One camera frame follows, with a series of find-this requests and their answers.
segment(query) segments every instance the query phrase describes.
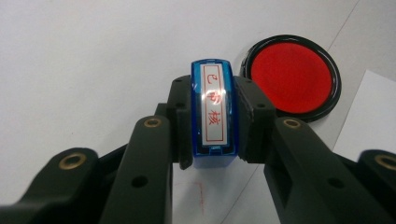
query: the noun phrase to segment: white label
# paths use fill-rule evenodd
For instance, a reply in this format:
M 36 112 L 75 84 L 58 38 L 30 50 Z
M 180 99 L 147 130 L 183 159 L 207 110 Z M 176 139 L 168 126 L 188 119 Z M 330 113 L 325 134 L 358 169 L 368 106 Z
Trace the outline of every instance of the white label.
M 201 93 L 202 143 L 227 145 L 226 91 L 221 63 L 201 64 Z

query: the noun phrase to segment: mounting hole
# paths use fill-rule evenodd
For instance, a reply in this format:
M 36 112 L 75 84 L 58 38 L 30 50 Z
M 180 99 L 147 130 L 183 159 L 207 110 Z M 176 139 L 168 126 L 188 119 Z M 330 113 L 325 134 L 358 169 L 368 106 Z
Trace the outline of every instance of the mounting hole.
M 183 103 L 177 103 L 177 104 L 175 104 L 175 106 L 176 107 L 184 107 L 184 104 Z
M 85 160 L 87 160 L 87 156 L 82 153 L 75 152 L 64 157 L 59 162 L 59 168 L 61 168 L 62 170 L 71 170 L 79 167 L 82 163 L 85 162 Z
M 283 120 L 283 123 L 292 129 L 298 129 L 301 126 L 300 122 L 294 119 L 285 119 Z
M 388 155 L 377 155 L 375 156 L 376 163 L 381 166 L 396 171 L 396 158 L 388 156 Z
M 329 178 L 327 182 L 329 183 L 330 186 L 336 189 L 343 189 L 345 186 L 343 181 L 341 181 L 338 178 Z
M 148 128 L 156 128 L 161 125 L 160 119 L 146 119 L 145 126 Z
M 132 187 L 140 189 L 140 188 L 145 187 L 148 182 L 149 182 L 149 180 L 147 177 L 140 175 L 140 176 L 135 177 L 132 180 Z

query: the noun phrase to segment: blue plastic casing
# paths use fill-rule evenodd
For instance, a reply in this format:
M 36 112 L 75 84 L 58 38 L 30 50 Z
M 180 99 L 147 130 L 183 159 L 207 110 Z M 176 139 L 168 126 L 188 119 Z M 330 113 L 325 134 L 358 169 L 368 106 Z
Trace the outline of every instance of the blue plastic casing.
M 191 107 L 194 165 L 208 156 L 217 158 L 203 167 L 227 165 L 238 154 L 238 117 L 228 61 L 205 59 L 191 64 Z

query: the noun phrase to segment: red ink pad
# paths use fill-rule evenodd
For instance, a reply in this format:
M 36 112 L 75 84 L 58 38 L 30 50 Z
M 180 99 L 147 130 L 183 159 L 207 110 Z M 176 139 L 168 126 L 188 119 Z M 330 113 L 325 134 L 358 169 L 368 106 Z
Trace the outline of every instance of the red ink pad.
M 329 53 L 296 35 L 277 35 L 254 45 L 241 75 L 262 89 L 280 117 L 306 122 L 329 114 L 341 94 L 341 78 Z

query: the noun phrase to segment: white table surface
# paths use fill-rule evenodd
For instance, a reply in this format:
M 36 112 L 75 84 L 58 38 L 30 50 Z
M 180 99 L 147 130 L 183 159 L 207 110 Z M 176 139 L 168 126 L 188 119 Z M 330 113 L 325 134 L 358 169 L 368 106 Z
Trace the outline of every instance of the white table surface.
M 238 74 L 252 45 L 285 34 L 338 65 L 340 101 L 311 124 L 333 148 L 365 70 L 396 80 L 395 1 L 0 1 L 0 204 L 65 149 L 127 143 L 192 61 L 225 59 Z M 174 167 L 174 223 L 278 223 L 263 165 Z

